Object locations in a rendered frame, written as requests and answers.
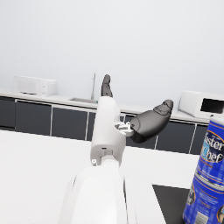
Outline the blue printed can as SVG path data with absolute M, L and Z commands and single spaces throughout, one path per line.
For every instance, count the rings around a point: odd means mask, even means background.
M 224 224 L 224 118 L 208 124 L 183 212 L 185 224 Z

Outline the steel kitchen sink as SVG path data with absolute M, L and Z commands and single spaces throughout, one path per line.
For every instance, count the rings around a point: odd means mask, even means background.
M 96 100 L 82 99 L 82 98 L 76 98 L 76 97 L 73 97 L 73 98 L 69 99 L 69 101 L 72 101 L 72 102 L 92 103 L 92 104 L 97 104 L 98 103 L 98 101 L 96 101 Z

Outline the dark kitchen counter cabinets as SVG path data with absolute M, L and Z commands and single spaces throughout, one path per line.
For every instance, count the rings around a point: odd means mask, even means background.
M 95 115 L 94 109 L 65 108 L 50 102 L 25 101 L 0 95 L 0 130 L 90 141 Z M 128 138 L 126 144 L 198 155 L 206 132 L 204 123 L 170 120 L 158 136 L 140 144 Z

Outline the silver sink faucet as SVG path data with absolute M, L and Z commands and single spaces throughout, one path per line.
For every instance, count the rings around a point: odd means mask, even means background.
M 92 79 L 93 79 L 93 85 L 92 85 L 92 92 L 91 92 L 91 101 L 93 101 L 95 98 L 95 73 L 93 74 Z

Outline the white microwave with solid door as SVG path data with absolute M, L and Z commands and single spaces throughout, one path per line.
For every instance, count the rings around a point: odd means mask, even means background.
M 57 94 L 57 81 L 26 76 L 14 76 L 13 91 L 26 95 L 48 97 Z

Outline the dark grey square mat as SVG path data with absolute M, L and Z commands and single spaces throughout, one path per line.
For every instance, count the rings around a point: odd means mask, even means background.
M 188 189 L 153 185 L 166 224 L 185 224 L 182 218 Z

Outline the white microwave with dark window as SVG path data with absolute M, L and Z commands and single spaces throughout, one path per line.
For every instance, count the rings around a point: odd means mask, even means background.
M 224 95 L 185 90 L 178 109 L 196 118 L 224 117 Z

